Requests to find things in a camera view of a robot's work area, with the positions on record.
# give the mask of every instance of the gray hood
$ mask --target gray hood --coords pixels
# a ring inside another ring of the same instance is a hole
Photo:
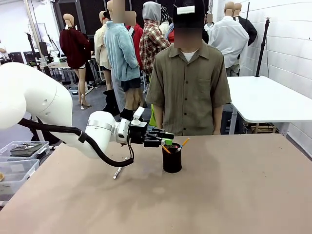
[[[161,5],[159,3],[148,1],[143,4],[143,19],[160,21]]]

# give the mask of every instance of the hand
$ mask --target hand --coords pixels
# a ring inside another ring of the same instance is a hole
[[[213,135],[221,135],[221,131],[220,130],[214,130]]]

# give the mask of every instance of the pen holder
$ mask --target pen holder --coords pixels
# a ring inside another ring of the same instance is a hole
[[[162,161],[165,172],[177,173],[182,169],[182,149],[178,151],[178,149],[176,149],[176,146],[178,148],[181,147],[179,144],[176,143],[172,143],[172,145],[165,145],[165,147],[171,154],[162,149]]]

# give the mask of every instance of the yellow pencil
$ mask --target yellow pencil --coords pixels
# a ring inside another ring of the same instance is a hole
[[[183,143],[182,147],[186,145],[186,143],[189,141],[190,139],[187,138],[187,140]]]
[[[164,147],[163,145],[161,145],[161,147],[162,147],[167,153],[171,154],[170,151],[169,151],[166,147]]]

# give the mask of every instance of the blue sweater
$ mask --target blue sweater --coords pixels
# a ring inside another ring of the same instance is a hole
[[[140,77],[133,40],[122,23],[108,21],[104,44],[116,78],[128,81]]]

